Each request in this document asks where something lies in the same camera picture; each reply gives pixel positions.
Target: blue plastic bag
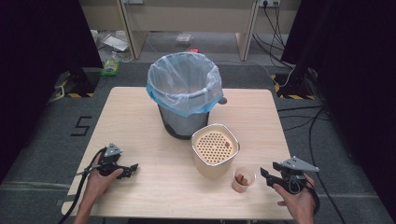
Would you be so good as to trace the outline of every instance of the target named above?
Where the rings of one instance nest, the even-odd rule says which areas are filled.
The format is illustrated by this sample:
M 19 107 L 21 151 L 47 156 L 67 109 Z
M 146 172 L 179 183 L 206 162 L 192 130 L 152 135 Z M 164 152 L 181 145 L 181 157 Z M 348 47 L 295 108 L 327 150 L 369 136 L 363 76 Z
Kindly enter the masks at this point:
M 148 70 L 148 95 L 183 117 L 209 112 L 223 97 L 218 67 L 200 53 L 161 57 Z

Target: human hand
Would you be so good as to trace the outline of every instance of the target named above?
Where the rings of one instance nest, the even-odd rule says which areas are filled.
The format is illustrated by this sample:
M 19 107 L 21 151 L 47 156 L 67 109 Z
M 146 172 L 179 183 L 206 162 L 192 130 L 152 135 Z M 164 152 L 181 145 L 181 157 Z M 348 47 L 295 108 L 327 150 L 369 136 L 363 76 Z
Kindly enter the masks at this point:
M 306 180 L 314 187 L 314 180 L 305 175 Z M 298 194 L 290 194 L 278 184 L 273 185 L 275 191 L 282 196 L 283 201 L 278 202 L 279 206 L 287 206 L 291 216 L 298 224 L 314 223 L 315 203 L 311 193 L 307 189 L 303 189 Z
M 94 161 L 94 164 L 99 162 L 101 154 L 99 154 Z M 92 169 L 88 175 L 87 186 L 84 191 L 83 202 L 94 203 L 101 195 L 103 195 L 110 184 L 117 176 L 123 172 L 122 168 L 115 170 L 108 176 L 100 175 L 97 169 Z
M 99 162 L 101 154 L 99 154 L 94 161 L 94 164 Z M 90 219 L 90 212 L 95 201 L 106 192 L 108 186 L 113 182 L 117 176 L 123 172 L 122 168 L 115 170 L 108 176 L 99 174 L 97 169 L 90 171 L 88 175 L 87 186 L 85 187 L 84 196 L 74 220 L 74 224 L 86 224 Z

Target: wall outlet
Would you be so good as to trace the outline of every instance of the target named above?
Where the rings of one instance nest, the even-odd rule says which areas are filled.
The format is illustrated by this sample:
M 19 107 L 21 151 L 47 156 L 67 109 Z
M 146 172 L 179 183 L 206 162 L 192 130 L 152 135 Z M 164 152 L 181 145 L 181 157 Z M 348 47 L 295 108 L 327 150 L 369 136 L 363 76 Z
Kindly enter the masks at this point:
M 267 1 L 267 7 L 279 7 L 280 0 L 259 0 L 259 6 L 264 7 L 264 1 Z

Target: trash can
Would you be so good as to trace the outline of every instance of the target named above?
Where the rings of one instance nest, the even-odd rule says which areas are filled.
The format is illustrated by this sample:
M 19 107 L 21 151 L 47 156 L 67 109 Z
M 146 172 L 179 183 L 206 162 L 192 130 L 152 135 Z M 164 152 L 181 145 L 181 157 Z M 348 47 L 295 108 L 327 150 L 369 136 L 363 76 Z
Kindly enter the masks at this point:
M 207 125 L 209 112 L 223 97 L 218 67 L 200 53 L 161 57 L 148 70 L 147 92 L 160 110 L 163 125 L 178 139 Z

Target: small cup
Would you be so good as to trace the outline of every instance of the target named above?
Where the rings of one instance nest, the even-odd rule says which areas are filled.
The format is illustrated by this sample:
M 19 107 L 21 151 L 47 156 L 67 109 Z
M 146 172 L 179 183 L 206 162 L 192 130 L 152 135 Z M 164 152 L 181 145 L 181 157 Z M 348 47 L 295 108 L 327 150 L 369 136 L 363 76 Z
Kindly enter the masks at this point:
M 255 179 L 256 179 L 256 174 L 253 172 L 253 170 L 251 170 L 246 166 L 238 167 L 233 172 L 233 183 L 232 183 L 233 189 L 236 192 L 242 193 L 254 183 Z

